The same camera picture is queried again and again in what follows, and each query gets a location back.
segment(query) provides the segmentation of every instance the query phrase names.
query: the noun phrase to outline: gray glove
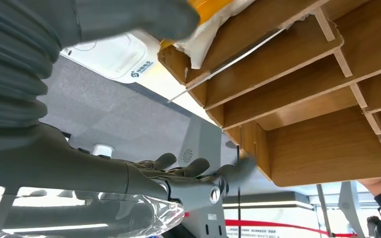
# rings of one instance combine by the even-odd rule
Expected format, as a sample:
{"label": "gray glove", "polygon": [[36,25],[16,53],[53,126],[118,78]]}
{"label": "gray glove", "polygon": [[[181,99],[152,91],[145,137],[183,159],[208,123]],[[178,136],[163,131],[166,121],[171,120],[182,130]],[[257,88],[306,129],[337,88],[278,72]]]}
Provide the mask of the gray glove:
{"label": "gray glove", "polygon": [[57,31],[62,47],[142,29],[158,39],[189,36],[199,15],[186,0],[21,0]]}

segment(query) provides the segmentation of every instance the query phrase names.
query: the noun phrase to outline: robotic hand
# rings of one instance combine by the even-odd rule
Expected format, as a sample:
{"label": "robotic hand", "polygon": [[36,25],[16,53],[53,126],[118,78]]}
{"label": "robotic hand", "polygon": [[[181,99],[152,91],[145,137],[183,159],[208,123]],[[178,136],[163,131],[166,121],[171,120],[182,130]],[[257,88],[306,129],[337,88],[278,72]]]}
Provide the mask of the robotic hand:
{"label": "robotic hand", "polygon": [[[46,105],[36,100],[47,92],[41,79],[51,75],[62,48],[136,28],[159,39],[178,40],[190,35],[198,22],[198,14],[186,0],[0,0],[0,186],[5,188],[4,196],[17,195],[21,187],[33,187],[75,191],[78,196],[79,191],[84,191],[84,197],[98,198],[84,208],[60,208],[58,211],[65,215],[49,219],[65,221],[63,217],[69,217],[66,213],[86,217],[81,209],[93,211],[89,214],[98,218],[96,214],[107,209],[101,207],[107,203],[99,200],[105,194],[105,201],[116,200],[111,198],[113,194],[123,194],[119,200],[125,201],[126,197],[141,194],[158,201],[160,207],[174,203],[189,211],[216,203],[230,186],[246,178],[256,167],[254,160],[243,159],[238,167],[194,178],[198,174],[194,170],[165,172],[151,162],[136,164],[86,154],[69,147],[59,130],[38,121],[47,113]],[[154,214],[149,213],[144,219],[146,213],[133,208],[136,209],[125,209],[128,216],[119,217],[116,211],[116,222],[109,226],[108,237],[120,234],[120,230],[127,233],[134,227],[131,221],[153,220]],[[43,207],[0,208],[1,213],[8,215],[8,221],[11,215],[17,219],[33,216],[37,209],[47,214],[40,218],[55,215],[54,210]],[[133,214],[139,215],[138,220],[131,217]],[[31,216],[26,225],[40,220]],[[130,226],[125,226],[123,219]],[[86,234],[63,236],[83,238]]]}

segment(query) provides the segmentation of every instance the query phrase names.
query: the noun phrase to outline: logo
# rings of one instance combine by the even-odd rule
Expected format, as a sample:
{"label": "logo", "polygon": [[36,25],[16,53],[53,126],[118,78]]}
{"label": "logo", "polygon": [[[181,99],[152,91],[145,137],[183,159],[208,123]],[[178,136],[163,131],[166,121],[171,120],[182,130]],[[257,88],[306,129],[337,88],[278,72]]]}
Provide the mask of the logo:
{"label": "logo", "polygon": [[183,152],[183,156],[182,156],[182,160],[185,164],[189,163],[192,159],[192,156],[193,156],[193,152],[191,149],[186,149],[184,152]]}
{"label": "logo", "polygon": [[130,73],[130,76],[131,76],[132,78],[138,78],[138,77],[139,77],[139,73],[135,73],[135,71],[132,71],[132,72]]}

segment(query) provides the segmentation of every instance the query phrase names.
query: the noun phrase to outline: orange package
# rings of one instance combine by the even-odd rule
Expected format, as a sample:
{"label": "orange package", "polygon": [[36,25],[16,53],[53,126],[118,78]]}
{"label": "orange package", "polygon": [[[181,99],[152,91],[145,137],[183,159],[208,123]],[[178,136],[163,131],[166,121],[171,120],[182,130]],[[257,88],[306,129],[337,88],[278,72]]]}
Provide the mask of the orange package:
{"label": "orange package", "polygon": [[[233,2],[234,0],[188,0],[200,16],[199,25],[209,21],[213,15],[219,12],[222,8]],[[161,49],[174,44],[172,41],[163,40],[161,42]]]}

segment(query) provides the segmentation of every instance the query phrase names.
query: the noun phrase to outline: package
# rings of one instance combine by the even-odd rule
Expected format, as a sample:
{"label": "package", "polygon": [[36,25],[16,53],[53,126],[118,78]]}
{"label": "package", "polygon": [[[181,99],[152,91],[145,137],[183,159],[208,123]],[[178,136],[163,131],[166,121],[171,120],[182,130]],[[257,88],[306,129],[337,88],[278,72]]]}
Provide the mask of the package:
{"label": "package", "polygon": [[191,67],[200,69],[206,53],[221,25],[231,16],[243,11],[254,0],[190,0],[201,16],[201,24],[188,39],[174,43],[174,46],[190,57]]}

